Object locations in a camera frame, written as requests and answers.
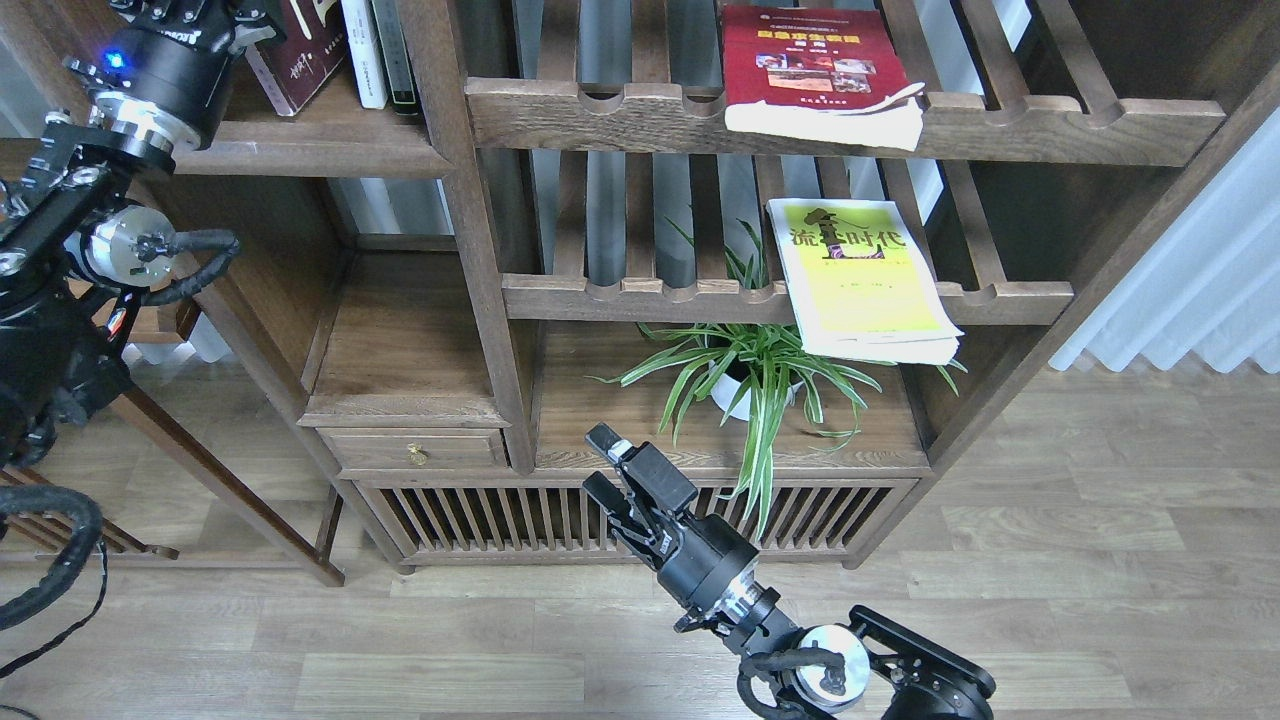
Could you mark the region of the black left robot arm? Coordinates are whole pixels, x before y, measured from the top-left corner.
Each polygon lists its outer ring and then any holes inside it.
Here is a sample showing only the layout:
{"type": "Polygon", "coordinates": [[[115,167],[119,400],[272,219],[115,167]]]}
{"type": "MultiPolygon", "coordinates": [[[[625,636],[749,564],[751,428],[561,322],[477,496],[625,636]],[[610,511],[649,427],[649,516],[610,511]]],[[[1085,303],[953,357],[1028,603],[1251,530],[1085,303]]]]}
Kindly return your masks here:
{"type": "Polygon", "coordinates": [[[97,63],[64,60],[91,97],[78,126],[50,111],[3,210],[3,464],[27,468],[59,421],[84,424],[132,388],[122,360],[143,306],[191,299],[239,254],[230,231],[178,232],[127,197],[205,150],[236,61],[285,37],[276,1],[114,1],[127,24],[97,63]]]}

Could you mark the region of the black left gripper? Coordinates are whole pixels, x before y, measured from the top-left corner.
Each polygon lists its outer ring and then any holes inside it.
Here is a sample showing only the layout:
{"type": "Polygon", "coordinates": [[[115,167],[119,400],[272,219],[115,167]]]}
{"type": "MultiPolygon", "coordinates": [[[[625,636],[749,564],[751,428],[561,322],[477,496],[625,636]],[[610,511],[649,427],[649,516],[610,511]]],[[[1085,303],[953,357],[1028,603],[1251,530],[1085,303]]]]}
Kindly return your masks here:
{"type": "Polygon", "coordinates": [[[111,1],[127,27],[101,56],[67,56],[104,127],[163,150],[205,150],[230,97],[237,59],[285,37],[278,1],[111,1]]]}

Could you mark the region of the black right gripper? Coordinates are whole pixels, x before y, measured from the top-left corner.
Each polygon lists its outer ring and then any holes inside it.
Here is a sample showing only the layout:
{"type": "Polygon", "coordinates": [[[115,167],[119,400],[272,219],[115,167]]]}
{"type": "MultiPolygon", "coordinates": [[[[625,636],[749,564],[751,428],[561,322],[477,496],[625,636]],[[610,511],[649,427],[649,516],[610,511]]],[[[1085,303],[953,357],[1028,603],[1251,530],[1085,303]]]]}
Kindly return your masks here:
{"type": "Polygon", "coordinates": [[[639,446],[605,423],[585,436],[623,486],[594,471],[582,483],[604,511],[611,534],[658,575],[686,618],[680,626],[735,626],[762,589],[754,570],[759,551],[719,515],[696,516],[698,489],[658,447],[639,446]]]}

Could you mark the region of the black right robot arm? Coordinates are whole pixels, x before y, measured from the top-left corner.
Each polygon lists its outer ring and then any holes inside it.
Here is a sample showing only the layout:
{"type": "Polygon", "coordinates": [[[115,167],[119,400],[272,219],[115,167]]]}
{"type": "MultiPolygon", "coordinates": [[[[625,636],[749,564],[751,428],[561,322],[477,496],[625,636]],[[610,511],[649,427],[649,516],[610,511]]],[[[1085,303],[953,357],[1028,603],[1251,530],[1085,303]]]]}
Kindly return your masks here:
{"type": "Polygon", "coordinates": [[[797,625],[756,582],[756,546],[718,515],[694,515],[698,489],[662,451],[604,423],[586,441],[621,478],[594,473],[582,484],[612,536],[684,609],[676,632],[707,629],[739,656],[737,692],[756,716],[832,719],[877,675],[893,688],[887,719],[992,717],[996,684],[983,667],[863,605],[845,624],[797,625]]]}

